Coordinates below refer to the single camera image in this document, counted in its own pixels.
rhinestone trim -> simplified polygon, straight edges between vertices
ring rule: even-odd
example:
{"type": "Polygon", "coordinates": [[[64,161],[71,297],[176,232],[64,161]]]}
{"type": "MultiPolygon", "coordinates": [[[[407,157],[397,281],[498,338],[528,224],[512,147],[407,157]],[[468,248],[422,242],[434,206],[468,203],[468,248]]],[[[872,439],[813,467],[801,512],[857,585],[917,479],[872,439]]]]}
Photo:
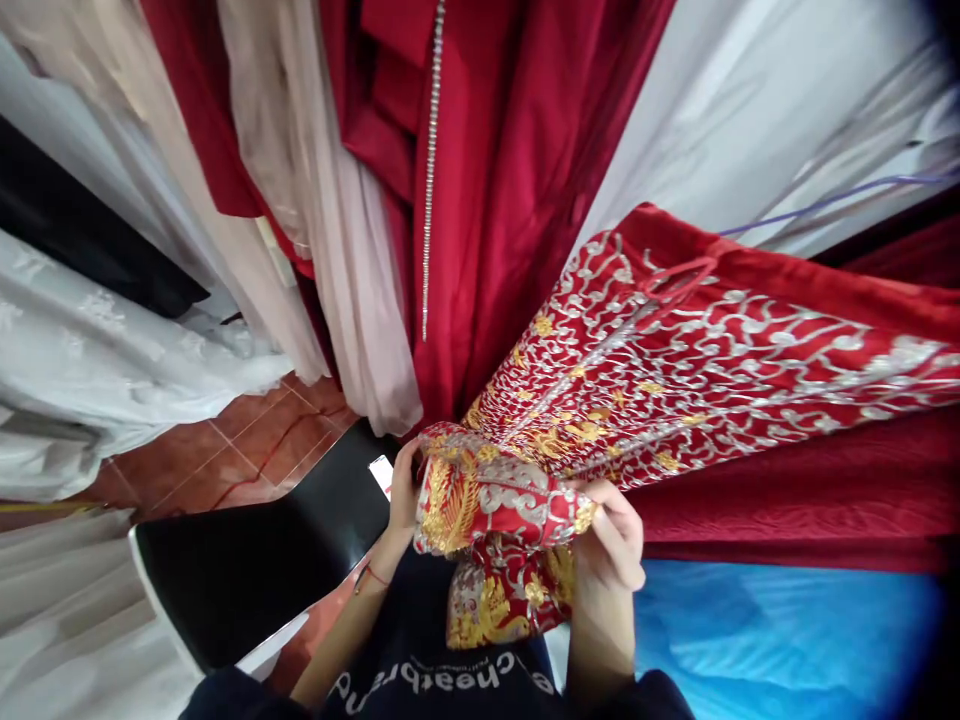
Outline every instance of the rhinestone trim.
{"type": "Polygon", "coordinates": [[[440,115],[440,67],[443,61],[443,16],[445,0],[437,1],[433,27],[433,68],[430,85],[430,124],[427,127],[427,186],[423,210],[423,309],[421,337],[427,341],[427,305],[430,297],[430,235],[433,226],[433,179],[437,159],[437,119],[440,115]]]}

blue bedsheet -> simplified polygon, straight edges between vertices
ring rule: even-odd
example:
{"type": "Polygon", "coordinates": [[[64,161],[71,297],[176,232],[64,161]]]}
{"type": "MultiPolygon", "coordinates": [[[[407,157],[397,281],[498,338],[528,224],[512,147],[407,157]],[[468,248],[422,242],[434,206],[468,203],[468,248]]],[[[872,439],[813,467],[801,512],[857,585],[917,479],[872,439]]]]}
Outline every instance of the blue bedsheet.
{"type": "Polygon", "coordinates": [[[666,560],[634,598],[636,669],[700,720],[896,717],[935,635],[933,578],[666,560]]]}

tiled floor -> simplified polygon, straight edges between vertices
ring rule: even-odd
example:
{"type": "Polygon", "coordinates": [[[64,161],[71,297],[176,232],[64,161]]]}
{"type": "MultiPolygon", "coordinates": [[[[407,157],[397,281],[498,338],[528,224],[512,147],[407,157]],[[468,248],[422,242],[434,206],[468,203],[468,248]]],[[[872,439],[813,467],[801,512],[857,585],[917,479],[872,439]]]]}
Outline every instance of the tiled floor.
{"type": "Polygon", "coordinates": [[[307,387],[290,375],[266,395],[237,398],[213,420],[178,425],[112,458],[71,499],[135,508],[136,521],[211,510],[245,481],[219,507],[267,502],[296,486],[356,419],[332,380],[307,387]]]}

chair seat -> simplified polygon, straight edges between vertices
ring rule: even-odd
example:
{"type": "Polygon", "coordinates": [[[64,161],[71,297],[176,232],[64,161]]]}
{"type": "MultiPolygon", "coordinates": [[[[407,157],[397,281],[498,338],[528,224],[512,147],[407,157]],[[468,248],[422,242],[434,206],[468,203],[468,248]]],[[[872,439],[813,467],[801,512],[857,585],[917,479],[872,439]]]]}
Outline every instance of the chair seat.
{"type": "Polygon", "coordinates": [[[203,672],[235,665],[350,574],[390,515],[369,466],[399,449],[361,420],[279,500],[135,528],[157,612],[203,672]]]}

sleeve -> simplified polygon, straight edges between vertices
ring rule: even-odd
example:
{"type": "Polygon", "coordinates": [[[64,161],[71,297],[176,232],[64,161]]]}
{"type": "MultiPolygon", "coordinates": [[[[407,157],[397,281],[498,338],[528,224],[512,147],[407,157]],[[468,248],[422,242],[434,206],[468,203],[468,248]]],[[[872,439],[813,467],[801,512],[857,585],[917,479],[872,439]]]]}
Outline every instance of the sleeve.
{"type": "Polygon", "coordinates": [[[645,673],[590,720],[695,720],[680,688],[662,670],[645,673]]]}
{"type": "Polygon", "coordinates": [[[193,691],[180,720],[309,720],[310,717],[302,705],[230,667],[203,679],[193,691]]]}

